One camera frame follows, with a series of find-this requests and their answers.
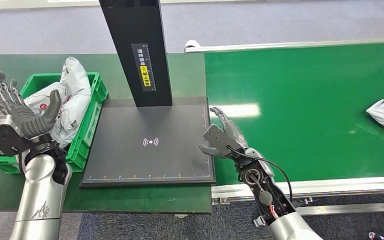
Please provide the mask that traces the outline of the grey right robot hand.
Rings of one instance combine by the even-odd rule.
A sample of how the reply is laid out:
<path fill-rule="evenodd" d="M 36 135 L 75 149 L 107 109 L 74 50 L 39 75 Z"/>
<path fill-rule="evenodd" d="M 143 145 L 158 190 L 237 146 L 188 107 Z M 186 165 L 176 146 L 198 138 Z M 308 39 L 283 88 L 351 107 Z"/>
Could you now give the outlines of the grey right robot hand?
<path fill-rule="evenodd" d="M 235 140 L 235 142 L 238 143 L 242 148 L 248 147 L 246 138 L 243 135 L 240 128 L 232 120 L 230 120 L 227 117 L 227 115 L 219 107 L 214 106 L 214 107 L 211 107 L 209 110 L 215 113 L 215 115 L 218 117 L 219 121 L 222 124 L 223 131 L 230 138 Z M 209 146 L 205 146 L 204 144 L 201 144 L 199 145 L 199 149 L 208 156 L 219 157 L 222 159 L 230 158 L 230 155 L 226 155 L 226 156 L 222 155 L 220 150 L 215 147 L 209 147 Z"/>

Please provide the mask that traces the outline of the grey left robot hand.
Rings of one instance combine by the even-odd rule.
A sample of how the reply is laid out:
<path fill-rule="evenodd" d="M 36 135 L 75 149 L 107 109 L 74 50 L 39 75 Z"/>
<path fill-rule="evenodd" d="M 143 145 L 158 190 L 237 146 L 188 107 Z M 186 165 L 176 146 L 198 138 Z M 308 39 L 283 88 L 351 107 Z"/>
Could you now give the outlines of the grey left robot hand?
<path fill-rule="evenodd" d="M 22 135 L 31 139 L 49 133 L 56 122 L 62 99 L 58 90 L 49 94 L 49 104 L 41 115 L 35 114 L 25 103 L 17 89 L 17 81 L 6 82 L 6 75 L 0 71 L 0 113 L 11 115 Z"/>

